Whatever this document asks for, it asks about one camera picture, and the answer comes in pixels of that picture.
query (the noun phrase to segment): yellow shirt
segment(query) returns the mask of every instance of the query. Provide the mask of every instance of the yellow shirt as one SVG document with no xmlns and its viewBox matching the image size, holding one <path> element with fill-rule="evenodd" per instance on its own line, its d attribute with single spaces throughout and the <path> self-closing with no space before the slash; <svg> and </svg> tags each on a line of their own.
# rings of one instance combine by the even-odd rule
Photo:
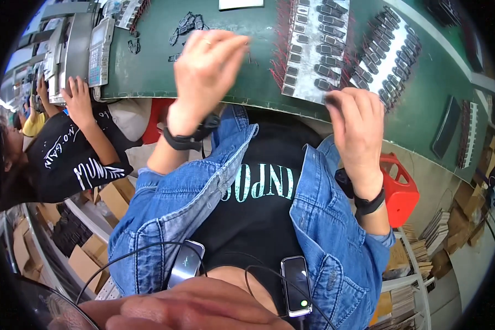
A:
<svg viewBox="0 0 495 330">
<path fill-rule="evenodd" d="M 40 132 L 45 122 L 46 116 L 44 114 L 32 111 L 22 128 L 22 133 L 26 136 L 34 137 Z"/>
</svg>

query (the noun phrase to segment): smartphone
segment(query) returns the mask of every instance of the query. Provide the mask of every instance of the smartphone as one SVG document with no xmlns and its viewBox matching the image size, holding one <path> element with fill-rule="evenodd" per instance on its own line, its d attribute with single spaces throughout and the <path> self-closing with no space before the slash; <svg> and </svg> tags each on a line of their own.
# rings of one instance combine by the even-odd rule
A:
<svg viewBox="0 0 495 330">
<path fill-rule="evenodd" d="M 310 280 L 306 269 L 306 260 L 298 255 L 296 257 L 284 258 L 281 261 L 281 273 L 286 279 L 284 281 L 284 297 L 288 315 L 290 317 L 298 317 L 312 312 Z M 290 283 L 293 283 L 302 292 L 304 296 Z"/>
<path fill-rule="evenodd" d="M 170 273 L 168 289 L 180 284 L 188 278 L 195 277 L 200 269 L 200 258 L 204 257 L 205 247 L 195 241 L 185 240 L 174 261 L 174 267 Z"/>
</svg>

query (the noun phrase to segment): green table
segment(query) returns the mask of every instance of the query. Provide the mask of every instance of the green table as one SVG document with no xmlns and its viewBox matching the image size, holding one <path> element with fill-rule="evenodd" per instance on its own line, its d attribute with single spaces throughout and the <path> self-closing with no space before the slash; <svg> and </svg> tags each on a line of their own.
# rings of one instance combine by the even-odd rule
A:
<svg viewBox="0 0 495 330">
<path fill-rule="evenodd" d="M 270 60 L 273 59 L 272 52 L 276 48 L 273 43 L 277 38 L 274 30 L 277 25 L 274 0 L 266 0 L 264 8 L 225 12 L 218 11 L 216 0 L 192 1 L 190 5 L 187 3 L 151 2 L 148 11 L 137 24 L 141 43 L 138 54 L 131 54 L 128 50 L 127 42 L 131 37 L 127 30 L 114 31 L 109 60 L 110 82 L 101 90 L 103 98 L 177 96 L 172 63 L 167 62 L 167 59 L 182 51 L 182 42 L 186 37 L 178 38 L 178 43 L 174 46 L 170 46 L 168 40 L 178 21 L 190 10 L 194 14 L 201 14 L 212 29 L 231 30 L 252 37 L 251 64 L 245 60 L 235 86 L 224 98 L 225 102 L 244 103 L 329 121 L 324 106 L 281 95 L 273 80 L 269 68 Z M 362 44 L 363 33 L 370 31 L 367 21 L 384 4 L 381 0 L 351 0 L 350 12 L 355 22 L 350 27 L 347 43 Z M 449 54 L 426 31 L 408 17 L 401 16 L 412 23 L 411 26 L 422 42 L 423 51 L 401 102 L 386 116 L 384 138 L 470 181 L 482 151 L 488 116 L 475 96 L 473 86 Z M 479 107 L 476 157 L 473 165 L 462 170 L 455 165 L 460 125 L 457 125 L 455 136 L 443 159 L 438 159 L 431 150 L 449 95 L 454 95 L 457 100 L 475 101 Z"/>
</svg>

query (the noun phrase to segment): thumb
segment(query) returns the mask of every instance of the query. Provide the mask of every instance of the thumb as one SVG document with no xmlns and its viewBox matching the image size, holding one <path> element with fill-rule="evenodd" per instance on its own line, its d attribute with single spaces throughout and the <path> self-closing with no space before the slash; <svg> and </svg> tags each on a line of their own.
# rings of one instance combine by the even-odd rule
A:
<svg viewBox="0 0 495 330">
<path fill-rule="evenodd" d="M 330 103 L 326 104 L 326 108 L 328 109 L 328 113 L 330 114 L 330 119 L 332 121 L 336 146 L 343 146 L 343 143 L 345 142 L 345 120 L 343 115 L 339 109 Z"/>
</svg>

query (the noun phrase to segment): person in denim jacket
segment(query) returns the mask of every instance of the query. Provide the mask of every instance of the person in denim jacket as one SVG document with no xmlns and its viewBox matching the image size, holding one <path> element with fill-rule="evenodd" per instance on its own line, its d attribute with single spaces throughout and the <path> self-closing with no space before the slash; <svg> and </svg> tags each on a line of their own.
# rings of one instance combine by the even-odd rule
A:
<svg viewBox="0 0 495 330">
<path fill-rule="evenodd" d="M 172 136 L 192 135 L 217 107 L 248 45 L 248 37 L 229 31 L 190 36 L 174 64 Z M 306 328 L 366 328 L 394 233 L 385 203 L 356 220 L 334 175 L 341 160 L 356 196 L 373 201 L 381 194 L 383 103 L 355 88 L 327 99 L 334 134 L 325 139 L 297 121 L 287 129 L 266 112 L 231 104 L 205 159 L 187 162 L 188 151 L 161 136 L 110 237 L 109 259 L 191 239 L 206 248 L 207 277 L 167 290 L 179 246 L 149 247 L 110 267 L 124 298 L 87 302 L 86 313 L 107 329 L 293 329 L 293 320 L 279 317 L 286 314 L 280 278 L 250 269 L 248 289 L 244 269 L 263 264 L 278 272 L 283 257 L 303 255 L 311 299 L 330 320 L 314 307 Z"/>
</svg>

